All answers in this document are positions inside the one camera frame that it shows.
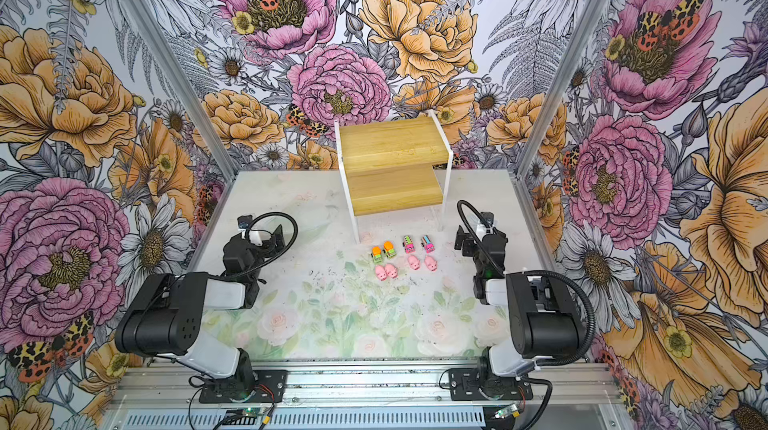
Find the pink pig toy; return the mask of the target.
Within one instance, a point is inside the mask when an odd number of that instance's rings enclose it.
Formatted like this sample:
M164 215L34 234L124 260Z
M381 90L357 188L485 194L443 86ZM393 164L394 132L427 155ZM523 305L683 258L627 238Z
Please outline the pink pig toy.
M398 275L399 275L397 267L395 265L393 265L392 263L387 263L386 264L385 271L386 271L387 276L389 278L392 278L392 279L397 278Z
M412 270L418 270L420 268L420 260L414 254L409 254L407 256L407 262Z
M375 275L380 281L385 281L388 278L387 271L382 265L377 265L375 267Z
M427 266L427 268L430 271L436 271L437 268L438 268L438 264L437 264L436 259L434 257L432 257L431 255L426 255L425 256L424 263L425 263L425 265Z

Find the green orange mixer truck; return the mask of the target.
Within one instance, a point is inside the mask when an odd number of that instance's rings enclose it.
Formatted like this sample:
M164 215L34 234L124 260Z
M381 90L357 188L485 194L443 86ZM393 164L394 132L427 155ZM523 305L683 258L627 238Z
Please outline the green orange mixer truck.
M386 259L385 252L380 246L374 246L372 248L372 260L375 265L383 265Z
M386 257L389 259L392 259L396 256L396 250L391 241L384 242L383 251L386 254Z

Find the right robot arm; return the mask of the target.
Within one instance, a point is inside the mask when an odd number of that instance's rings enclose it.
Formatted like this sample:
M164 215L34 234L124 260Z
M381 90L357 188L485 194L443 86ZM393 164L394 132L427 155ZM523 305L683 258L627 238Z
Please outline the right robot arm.
M508 238L493 215L466 200L457 211L454 248L474 263L474 296L507 311L509 335L485 346L475 370L449 371L452 398L528 398L532 372L572 364L587 353L597 331L594 306L573 279L556 271L508 272Z

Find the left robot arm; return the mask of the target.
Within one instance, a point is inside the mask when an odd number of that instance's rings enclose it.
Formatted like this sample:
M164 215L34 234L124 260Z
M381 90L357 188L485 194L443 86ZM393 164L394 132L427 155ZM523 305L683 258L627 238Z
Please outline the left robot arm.
M282 257L298 236L294 229L286 237L281 225L263 228L275 218L296 222L281 211L239 218L240 232L223 247L219 275L198 271L147 277L117 327L117 349L192 370L190 384L206 404L281 402L286 372L255 369L245 349L219 341L202 324L207 311L254 306L266 283L261 270Z

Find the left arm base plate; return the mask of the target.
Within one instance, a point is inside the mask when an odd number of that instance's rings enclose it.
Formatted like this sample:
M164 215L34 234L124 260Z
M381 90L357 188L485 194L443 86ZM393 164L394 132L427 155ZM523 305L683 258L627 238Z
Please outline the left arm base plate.
M200 394L203 404L280 403L283 401L288 372L256 370L244 382L235 376L205 383Z

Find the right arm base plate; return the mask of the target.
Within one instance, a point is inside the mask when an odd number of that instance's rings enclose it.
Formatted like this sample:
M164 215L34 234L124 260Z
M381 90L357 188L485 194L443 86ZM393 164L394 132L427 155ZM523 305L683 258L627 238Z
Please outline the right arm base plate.
M485 375L476 367L450 368L439 385L452 401L523 401L533 398L529 384L515 378Z

